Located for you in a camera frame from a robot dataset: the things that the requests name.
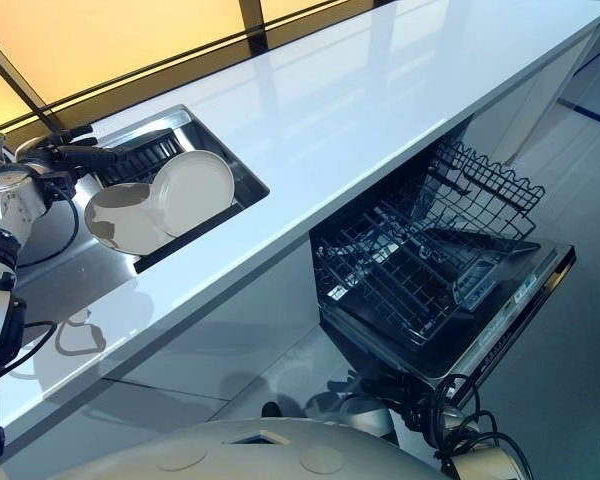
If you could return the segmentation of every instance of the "wire rack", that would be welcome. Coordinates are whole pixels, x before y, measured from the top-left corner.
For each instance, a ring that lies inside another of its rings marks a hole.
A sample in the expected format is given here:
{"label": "wire rack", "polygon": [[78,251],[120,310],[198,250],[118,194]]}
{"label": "wire rack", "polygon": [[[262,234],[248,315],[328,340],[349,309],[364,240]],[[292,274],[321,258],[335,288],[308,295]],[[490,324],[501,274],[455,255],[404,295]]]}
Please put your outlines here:
{"label": "wire rack", "polygon": [[543,195],[461,143],[440,141],[424,177],[313,238],[319,296],[346,308],[355,296],[358,318],[422,346],[485,291],[489,273],[535,228],[528,213]]}

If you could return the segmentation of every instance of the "white plate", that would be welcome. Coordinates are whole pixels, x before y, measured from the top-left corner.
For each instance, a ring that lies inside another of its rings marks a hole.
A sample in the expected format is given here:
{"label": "white plate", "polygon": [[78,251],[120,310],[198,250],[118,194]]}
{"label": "white plate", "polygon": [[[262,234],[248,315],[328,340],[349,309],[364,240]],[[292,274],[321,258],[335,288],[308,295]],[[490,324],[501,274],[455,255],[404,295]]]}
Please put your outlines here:
{"label": "white plate", "polygon": [[107,247],[148,255],[173,240],[155,223],[147,183],[122,183],[96,193],[84,209],[89,231]]}
{"label": "white plate", "polygon": [[215,153],[181,153],[160,169],[151,185],[156,223],[169,235],[182,235],[229,208],[234,188],[231,169]]}

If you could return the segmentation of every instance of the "white cabinet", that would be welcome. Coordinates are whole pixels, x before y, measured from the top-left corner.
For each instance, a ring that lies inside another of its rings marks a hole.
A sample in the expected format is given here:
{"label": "white cabinet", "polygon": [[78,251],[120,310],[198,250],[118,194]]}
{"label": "white cabinet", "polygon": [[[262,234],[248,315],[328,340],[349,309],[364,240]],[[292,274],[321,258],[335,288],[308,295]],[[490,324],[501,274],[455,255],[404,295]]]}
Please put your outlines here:
{"label": "white cabinet", "polygon": [[579,39],[531,77],[477,113],[463,141],[500,163],[510,162],[553,105],[580,63],[594,33]]}
{"label": "white cabinet", "polygon": [[109,380],[111,386],[4,463],[9,480],[39,480],[179,428],[226,402]]}
{"label": "white cabinet", "polygon": [[307,239],[122,379],[230,400],[318,322]]}

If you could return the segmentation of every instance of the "robotic arm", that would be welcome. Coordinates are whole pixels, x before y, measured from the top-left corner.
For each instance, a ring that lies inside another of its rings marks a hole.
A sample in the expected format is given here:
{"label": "robotic arm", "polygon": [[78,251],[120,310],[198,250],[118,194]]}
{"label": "robotic arm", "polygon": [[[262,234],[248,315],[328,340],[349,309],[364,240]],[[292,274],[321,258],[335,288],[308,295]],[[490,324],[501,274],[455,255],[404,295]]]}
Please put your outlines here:
{"label": "robotic arm", "polygon": [[[27,243],[33,223],[53,202],[70,201],[79,178],[119,160],[123,153],[94,147],[93,131],[79,127],[34,138],[21,145],[15,161],[5,159],[0,137],[0,375],[7,371],[22,343],[26,303],[13,295],[18,253]],[[0,456],[4,435],[0,428]]]}

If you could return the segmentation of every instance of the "dishwasher door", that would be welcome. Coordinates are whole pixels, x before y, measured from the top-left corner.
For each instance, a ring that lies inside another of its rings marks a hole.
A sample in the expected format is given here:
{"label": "dishwasher door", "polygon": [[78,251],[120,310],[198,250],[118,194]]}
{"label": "dishwasher door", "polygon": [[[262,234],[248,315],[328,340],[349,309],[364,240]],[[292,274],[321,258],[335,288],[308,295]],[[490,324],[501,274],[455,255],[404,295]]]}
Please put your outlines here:
{"label": "dishwasher door", "polygon": [[544,189],[442,139],[311,232],[323,321],[435,386],[481,381],[575,261],[529,239]]}

